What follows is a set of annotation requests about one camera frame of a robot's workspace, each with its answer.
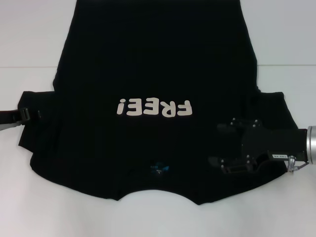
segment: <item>metal cylinder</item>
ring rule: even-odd
[[[316,164],[316,126],[309,126],[307,129],[306,151],[310,164]]]

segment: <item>white table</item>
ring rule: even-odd
[[[283,91],[300,128],[316,124],[316,1],[241,0],[262,92]],[[51,91],[75,0],[0,1],[0,110],[25,90]],[[314,237],[316,166],[197,206],[161,191],[120,201],[51,183],[18,147],[22,127],[0,132],[1,237]]]

